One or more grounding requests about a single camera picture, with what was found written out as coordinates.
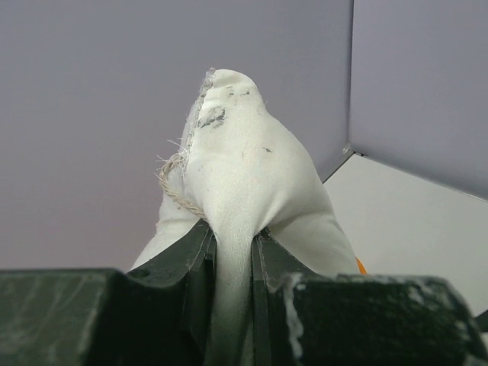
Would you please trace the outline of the white pillow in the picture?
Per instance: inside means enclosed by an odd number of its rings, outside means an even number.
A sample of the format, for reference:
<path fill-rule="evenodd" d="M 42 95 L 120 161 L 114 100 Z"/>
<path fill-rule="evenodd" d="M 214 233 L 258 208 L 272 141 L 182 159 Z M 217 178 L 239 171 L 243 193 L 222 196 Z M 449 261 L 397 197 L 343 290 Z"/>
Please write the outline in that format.
<path fill-rule="evenodd" d="M 270 115 L 256 84 L 212 69 L 188 115 L 178 164 L 162 173 L 156 234 L 136 265 L 205 219 L 217 240 L 217 274 L 205 364 L 252 364 L 251 250 L 263 229 L 320 275 L 359 271 L 351 243 L 310 154 Z"/>

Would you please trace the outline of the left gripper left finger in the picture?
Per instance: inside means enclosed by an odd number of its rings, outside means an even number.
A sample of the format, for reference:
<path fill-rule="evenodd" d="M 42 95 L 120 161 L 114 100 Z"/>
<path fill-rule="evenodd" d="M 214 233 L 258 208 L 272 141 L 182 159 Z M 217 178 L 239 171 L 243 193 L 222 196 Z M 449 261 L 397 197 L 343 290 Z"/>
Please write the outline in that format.
<path fill-rule="evenodd" d="M 4 270 L 3 365 L 201 365 L 216 242 L 204 221 L 141 266 Z"/>

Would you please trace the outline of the orange patterned pillowcase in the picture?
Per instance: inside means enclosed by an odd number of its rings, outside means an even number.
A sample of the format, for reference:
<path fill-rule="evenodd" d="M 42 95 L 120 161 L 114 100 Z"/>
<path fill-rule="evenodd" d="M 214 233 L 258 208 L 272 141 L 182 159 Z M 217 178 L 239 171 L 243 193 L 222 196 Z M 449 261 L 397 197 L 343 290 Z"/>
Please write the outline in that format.
<path fill-rule="evenodd" d="M 368 272 L 367 272 L 366 268 L 364 267 L 363 263 L 361 262 L 361 260 L 359 258 L 356 258 L 356 263 L 358 265 L 358 269 L 359 269 L 360 273 L 362 275 L 366 275 Z"/>

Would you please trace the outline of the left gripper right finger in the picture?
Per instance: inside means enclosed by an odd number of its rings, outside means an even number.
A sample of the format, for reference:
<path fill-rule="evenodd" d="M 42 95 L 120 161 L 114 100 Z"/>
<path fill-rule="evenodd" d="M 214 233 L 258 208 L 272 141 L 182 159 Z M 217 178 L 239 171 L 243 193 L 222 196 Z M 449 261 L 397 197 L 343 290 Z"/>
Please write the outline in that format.
<path fill-rule="evenodd" d="M 311 271 L 268 231 L 252 241 L 257 365 L 485 365 L 462 296 L 444 279 Z"/>

